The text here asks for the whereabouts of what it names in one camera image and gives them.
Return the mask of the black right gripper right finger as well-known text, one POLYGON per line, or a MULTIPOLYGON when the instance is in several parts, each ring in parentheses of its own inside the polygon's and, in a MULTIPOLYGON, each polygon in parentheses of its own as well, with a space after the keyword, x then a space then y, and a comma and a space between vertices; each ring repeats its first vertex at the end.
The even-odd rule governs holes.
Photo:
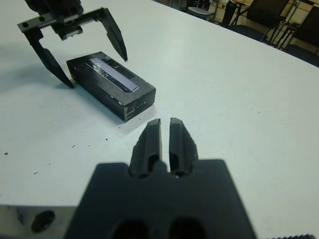
POLYGON ((175 177, 191 173, 193 163, 199 160, 196 144, 182 120, 171 118, 169 125, 169 165, 175 177))

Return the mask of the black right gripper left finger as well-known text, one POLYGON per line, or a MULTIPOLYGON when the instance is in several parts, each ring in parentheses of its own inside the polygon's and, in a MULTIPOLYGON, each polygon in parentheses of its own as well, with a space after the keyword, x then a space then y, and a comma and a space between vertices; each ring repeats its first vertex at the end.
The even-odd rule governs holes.
POLYGON ((147 123, 136 145, 133 147, 129 172, 132 177, 144 178, 157 162, 162 161, 161 121, 154 119, 147 123))

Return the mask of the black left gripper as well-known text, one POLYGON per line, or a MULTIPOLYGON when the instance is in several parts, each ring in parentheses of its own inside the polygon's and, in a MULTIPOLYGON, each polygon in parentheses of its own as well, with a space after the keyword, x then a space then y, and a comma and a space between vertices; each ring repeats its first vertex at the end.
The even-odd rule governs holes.
POLYGON ((128 60, 121 31, 107 8, 84 13, 79 0, 27 0, 26 3, 39 16, 21 22, 17 26, 23 33, 29 31, 29 43, 44 66, 68 87, 74 88, 51 52, 40 44, 40 39, 43 38, 42 32, 32 29, 51 26, 61 40, 66 40, 70 36, 81 34, 83 32, 81 25, 100 20, 113 48, 125 62, 128 60))

